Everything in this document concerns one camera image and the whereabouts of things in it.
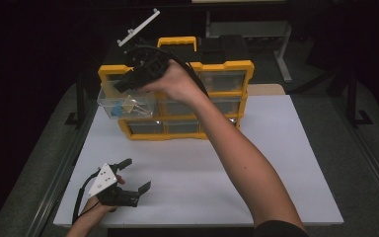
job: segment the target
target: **person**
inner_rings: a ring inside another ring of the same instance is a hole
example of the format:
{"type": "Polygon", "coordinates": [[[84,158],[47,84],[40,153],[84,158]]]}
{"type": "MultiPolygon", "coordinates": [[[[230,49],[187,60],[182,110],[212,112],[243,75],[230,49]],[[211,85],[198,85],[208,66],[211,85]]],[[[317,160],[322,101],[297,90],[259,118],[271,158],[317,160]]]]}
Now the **person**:
{"type": "MultiPolygon", "coordinates": [[[[193,110],[230,181],[248,206],[255,236],[308,236],[286,188],[263,153],[223,116],[183,67],[173,60],[169,64],[162,78],[139,90],[163,92],[193,110]]],[[[96,201],[90,199],[84,210],[96,201]]],[[[73,224],[67,236],[86,236],[112,209],[97,204],[73,224]]]]}

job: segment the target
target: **yellow drawer organizer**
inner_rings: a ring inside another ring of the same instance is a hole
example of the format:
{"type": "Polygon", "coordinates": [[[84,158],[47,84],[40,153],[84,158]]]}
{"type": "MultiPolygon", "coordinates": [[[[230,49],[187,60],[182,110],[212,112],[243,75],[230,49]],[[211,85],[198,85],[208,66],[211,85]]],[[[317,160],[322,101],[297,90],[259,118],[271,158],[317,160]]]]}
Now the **yellow drawer organizer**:
{"type": "MultiPolygon", "coordinates": [[[[197,51],[196,38],[160,38],[157,46],[193,44],[193,50],[197,51]]],[[[190,61],[195,73],[204,84],[211,101],[217,108],[235,124],[240,127],[241,118],[244,115],[248,98],[248,82],[254,74],[254,63],[246,58],[226,60],[222,63],[205,63],[190,61]]],[[[132,69],[123,64],[110,64],[105,62],[99,69],[102,81],[98,103],[104,107],[109,117],[113,116],[113,105],[116,100],[123,103],[125,98],[120,98],[110,82],[120,75],[132,69]]],[[[134,97],[137,101],[142,100],[141,105],[149,106],[142,110],[152,109],[151,118],[120,118],[118,125],[125,135],[131,140],[165,140],[174,138],[206,138],[198,120],[192,111],[185,105],[169,100],[165,95],[153,94],[154,103],[145,101],[145,98],[134,97]]]]}

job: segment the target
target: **table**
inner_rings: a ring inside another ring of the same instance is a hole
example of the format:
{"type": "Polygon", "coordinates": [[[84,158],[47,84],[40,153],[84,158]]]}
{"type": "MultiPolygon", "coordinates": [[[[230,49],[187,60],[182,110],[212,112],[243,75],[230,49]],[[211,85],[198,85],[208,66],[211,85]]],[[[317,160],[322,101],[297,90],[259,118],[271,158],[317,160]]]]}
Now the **table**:
{"type": "MultiPolygon", "coordinates": [[[[274,166],[306,225],[343,223],[289,96],[250,96],[241,129],[274,166]]],[[[152,181],[152,188],[138,207],[109,213],[102,226],[253,226],[248,208],[208,140],[131,141],[102,108],[95,115],[53,223],[70,226],[84,181],[104,163],[126,158],[132,158],[133,164],[120,172],[126,180],[123,188],[136,191],[147,181],[152,181]]]]}

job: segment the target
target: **black sleeve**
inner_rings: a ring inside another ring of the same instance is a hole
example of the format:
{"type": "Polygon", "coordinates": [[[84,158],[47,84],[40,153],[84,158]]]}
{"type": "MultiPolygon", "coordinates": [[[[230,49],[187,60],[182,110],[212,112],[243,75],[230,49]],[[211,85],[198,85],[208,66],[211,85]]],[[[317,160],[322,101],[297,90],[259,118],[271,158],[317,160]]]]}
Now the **black sleeve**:
{"type": "Polygon", "coordinates": [[[257,227],[255,237],[308,237],[298,226],[280,220],[269,220],[257,227]]]}

